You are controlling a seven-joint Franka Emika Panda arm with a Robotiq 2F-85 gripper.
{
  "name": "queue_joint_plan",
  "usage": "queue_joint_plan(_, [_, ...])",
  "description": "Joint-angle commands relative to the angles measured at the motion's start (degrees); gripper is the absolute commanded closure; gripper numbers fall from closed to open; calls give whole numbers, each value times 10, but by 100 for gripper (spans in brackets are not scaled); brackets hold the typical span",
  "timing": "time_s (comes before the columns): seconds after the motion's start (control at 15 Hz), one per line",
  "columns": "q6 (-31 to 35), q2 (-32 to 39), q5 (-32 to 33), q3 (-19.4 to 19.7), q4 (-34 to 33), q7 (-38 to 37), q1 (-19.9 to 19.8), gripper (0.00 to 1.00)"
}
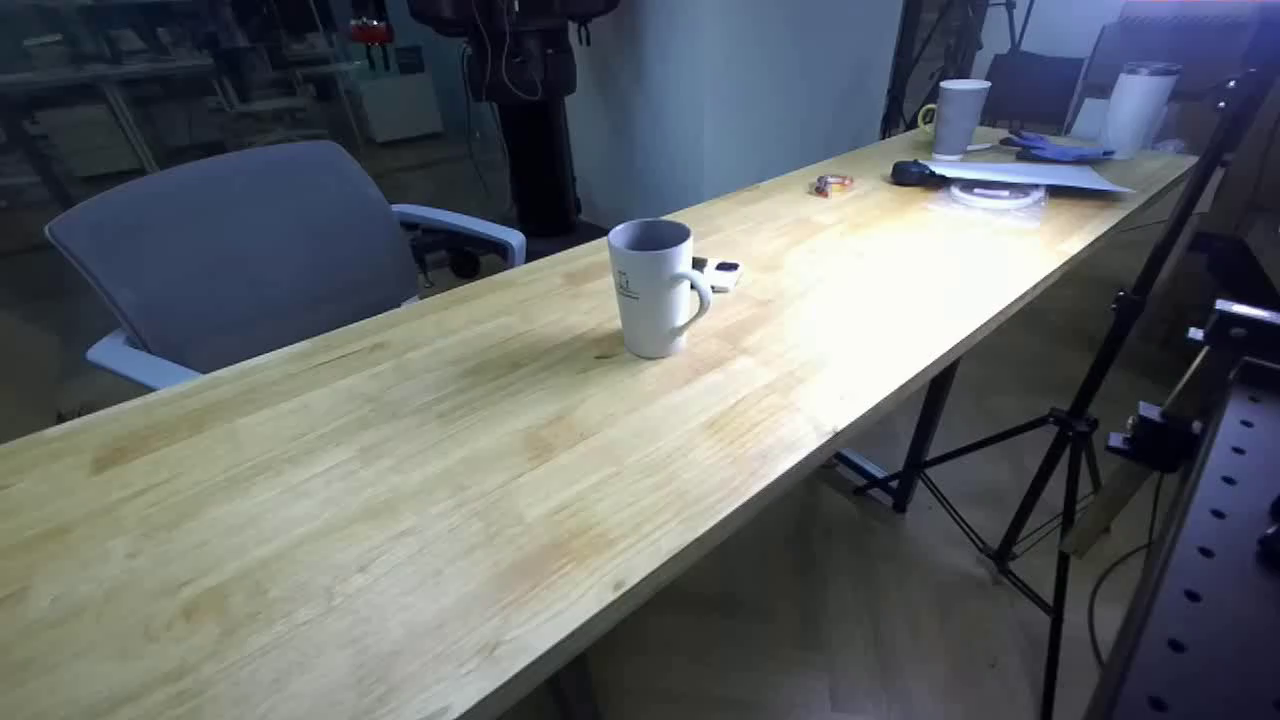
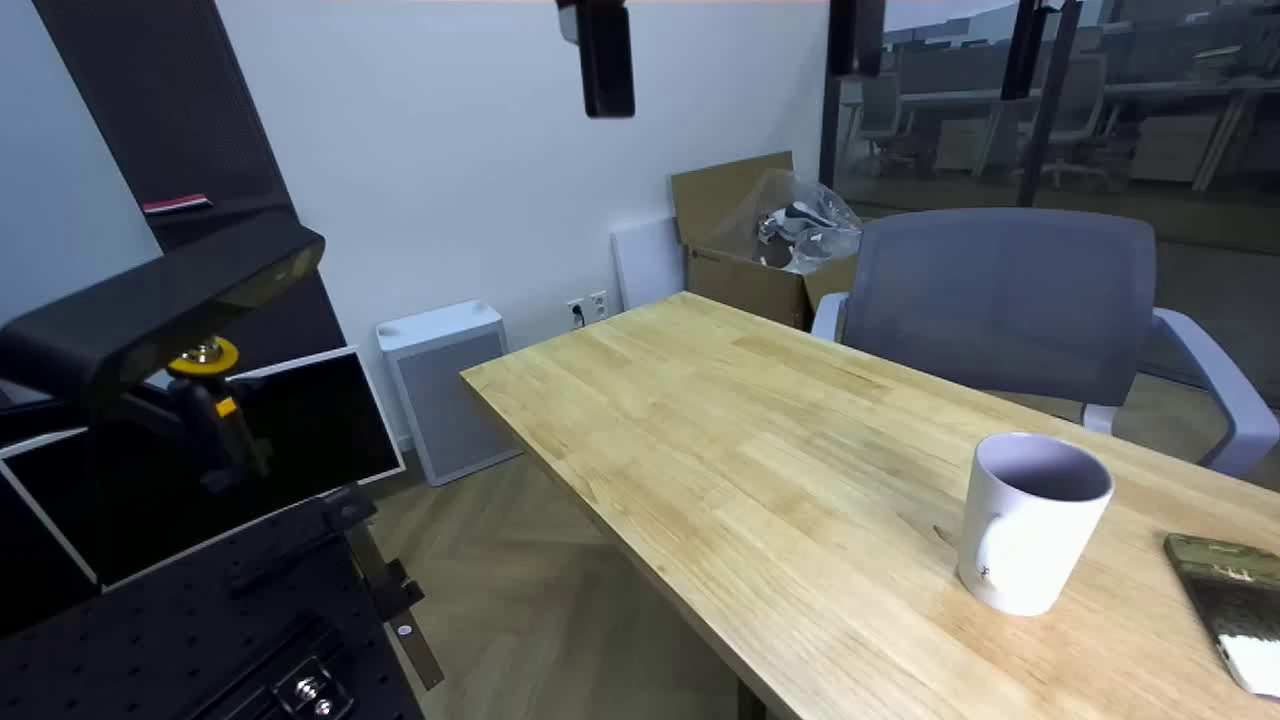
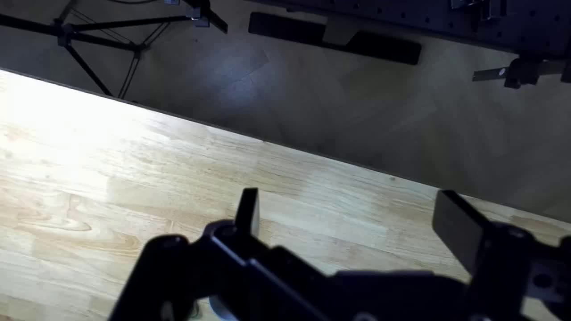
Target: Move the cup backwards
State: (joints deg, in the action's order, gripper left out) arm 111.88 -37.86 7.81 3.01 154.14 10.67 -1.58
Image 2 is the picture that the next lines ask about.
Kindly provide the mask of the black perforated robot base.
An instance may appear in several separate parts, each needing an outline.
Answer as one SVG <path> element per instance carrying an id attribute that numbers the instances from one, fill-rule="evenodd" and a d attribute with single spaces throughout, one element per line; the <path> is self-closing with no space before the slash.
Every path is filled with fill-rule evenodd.
<path id="1" fill-rule="evenodd" d="M 444 669 L 367 519 L 325 497 L 105 588 L 7 491 L 0 720 L 424 720 Z"/>

